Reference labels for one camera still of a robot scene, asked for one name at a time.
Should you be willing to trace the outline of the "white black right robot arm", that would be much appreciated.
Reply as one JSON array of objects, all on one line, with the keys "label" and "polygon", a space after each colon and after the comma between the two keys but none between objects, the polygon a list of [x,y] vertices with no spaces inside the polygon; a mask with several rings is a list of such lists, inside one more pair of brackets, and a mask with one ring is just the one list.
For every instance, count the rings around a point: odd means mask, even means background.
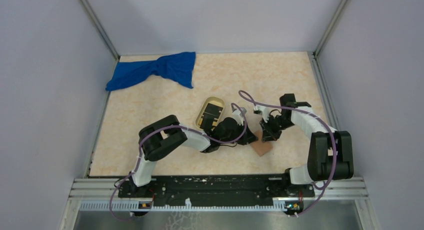
[{"label": "white black right robot arm", "polygon": [[350,179],[354,175],[352,137],[348,131],[338,131],[327,125],[308,102],[297,101],[293,93],[279,99],[280,113],[273,115],[276,107],[256,105],[254,113],[262,116],[263,142],[277,141],[282,131],[298,126],[310,140],[306,164],[288,168],[287,179],[281,189],[287,196],[295,196],[302,185],[313,182]]}]

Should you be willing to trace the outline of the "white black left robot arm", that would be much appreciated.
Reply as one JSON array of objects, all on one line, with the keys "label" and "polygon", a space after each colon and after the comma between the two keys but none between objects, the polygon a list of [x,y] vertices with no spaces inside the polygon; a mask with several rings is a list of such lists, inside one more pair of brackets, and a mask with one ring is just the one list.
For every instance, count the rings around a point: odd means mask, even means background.
[{"label": "white black left robot arm", "polygon": [[180,123],[175,115],[166,116],[141,129],[138,157],[130,172],[130,190],[138,197],[149,193],[153,170],[158,161],[164,159],[178,147],[187,147],[201,153],[212,153],[227,144],[248,145],[258,141],[245,119],[226,117],[217,126],[208,118],[195,130]]}]

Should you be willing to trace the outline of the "beige oval plastic tray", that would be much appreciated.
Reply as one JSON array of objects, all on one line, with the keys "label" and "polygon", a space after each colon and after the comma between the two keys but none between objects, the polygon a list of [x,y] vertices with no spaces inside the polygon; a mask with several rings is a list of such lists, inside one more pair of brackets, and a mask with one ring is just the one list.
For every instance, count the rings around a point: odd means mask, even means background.
[{"label": "beige oval plastic tray", "polygon": [[225,101],[219,97],[210,96],[206,98],[196,117],[196,127],[204,131],[215,128],[221,119],[225,106]]}]

